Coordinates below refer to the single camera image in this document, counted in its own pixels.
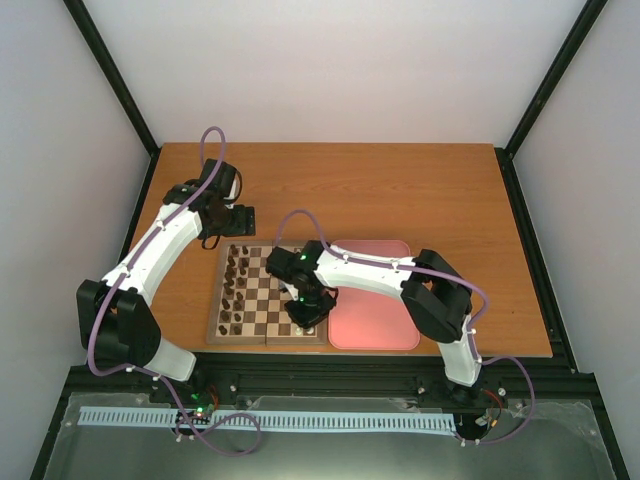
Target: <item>gray wall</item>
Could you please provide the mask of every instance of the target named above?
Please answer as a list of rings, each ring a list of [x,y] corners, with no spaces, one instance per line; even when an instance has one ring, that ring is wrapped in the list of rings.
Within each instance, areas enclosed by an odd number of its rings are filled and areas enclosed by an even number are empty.
[[[516,157],[580,368],[640,478],[640,2],[609,2]]]
[[[504,144],[584,0],[87,0],[162,142]]]
[[[0,477],[27,478],[69,366],[75,290],[122,245],[147,158],[61,1],[0,5]]]

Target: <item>chessboard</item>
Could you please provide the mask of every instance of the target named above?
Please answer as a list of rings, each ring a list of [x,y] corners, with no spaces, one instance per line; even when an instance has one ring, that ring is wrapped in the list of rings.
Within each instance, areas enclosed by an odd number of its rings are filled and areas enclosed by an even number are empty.
[[[300,251],[302,244],[283,244]],[[291,300],[266,270],[273,249],[268,241],[220,242],[219,262],[209,315],[210,345],[324,345],[327,322],[304,330],[289,318]]]

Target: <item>wooden tabletop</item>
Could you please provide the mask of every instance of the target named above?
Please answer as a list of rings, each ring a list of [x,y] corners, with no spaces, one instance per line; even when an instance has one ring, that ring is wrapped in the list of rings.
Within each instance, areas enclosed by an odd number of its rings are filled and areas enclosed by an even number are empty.
[[[217,154],[218,145],[207,145],[207,157]],[[255,239],[273,239],[288,212],[307,208],[329,241],[398,239],[413,254],[435,250],[491,298],[489,312],[477,324],[480,353],[551,356],[491,145],[233,143],[225,160],[243,176],[239,203],[255,206]],[[163,146],[135,241],[151,225],[165,193],[199,175],[197,144]],[[304,217],[292,219],[284,234],[285,240],[313,238]],[[217,262],[216,251],[194,241],[165,277],[152,311],[167,339],[197,351],[349,353],[331,345],[207,345]],[[475,294],[472,300],[477,310],[481,300]],[[401,354],[437,355],[438,349],[423,337],[418,347]]]

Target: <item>black frame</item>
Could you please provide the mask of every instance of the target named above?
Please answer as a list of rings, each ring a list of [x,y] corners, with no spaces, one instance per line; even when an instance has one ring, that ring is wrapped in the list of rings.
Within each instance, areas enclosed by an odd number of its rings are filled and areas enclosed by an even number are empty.
[[[121,258],[128,252],[147,191],[151,184],[160,148],[155,143],[142,114],[131,96],[113,58],[102,41],[82,0],[64,0],[71,16],[94,54],[114,93],[150,156],[149,167],[142,184]],[[496,148],[496,158],[529,266],[534,289],[551,342],[552,358],[523,359],[541,399],[585,399],[594,408],[601,434],[618,478],[629,478],[613,433],[598,384],[593,374],[577,372],[577,365],[567,332],[558,309],[535,230],[520,188],[513,159],[533,127],[547,100],[559,83],[580,45],[603,10],[607,0],[587,0],[567,35],[556,58],[542,80],[522,119],[504,148]],[[219,385],[223,403],[237,403],[239,396],[312,395],[312,396],[372,396],[414,397],[421,406],[442,403],[418,388],[429,379],[442,375],[443,364],[438,357],[414,358],[393,356],[295,356],[258,354],[199,353],[198,365],[210,370]],[[484,371],[484,381],[504,387],[512,398],[528,396],[527,385],[520,370],[500,362]],[[86,366],[72,367],[54,413],[49,431],[32,473],[32,479],[43,478],[69,396],[77,392],[147,392],[158,401],[168,401],[162,389],[152,388],[150,377],[136,374],[115,374],[94,377]],[[446,411],[461,414],[466,410],[457,405],[445,405]]]

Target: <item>pink tray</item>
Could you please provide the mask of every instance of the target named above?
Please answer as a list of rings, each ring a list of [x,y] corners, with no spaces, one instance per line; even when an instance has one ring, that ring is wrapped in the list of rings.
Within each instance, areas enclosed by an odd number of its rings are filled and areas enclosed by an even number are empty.
[[[400,240],[339,240],[334,245],[353,252],[408,257]],[[340,349],[412,350],[420,333],[404,304],[384,295],[340,288],[338,305],[329,313],[329,341]]]

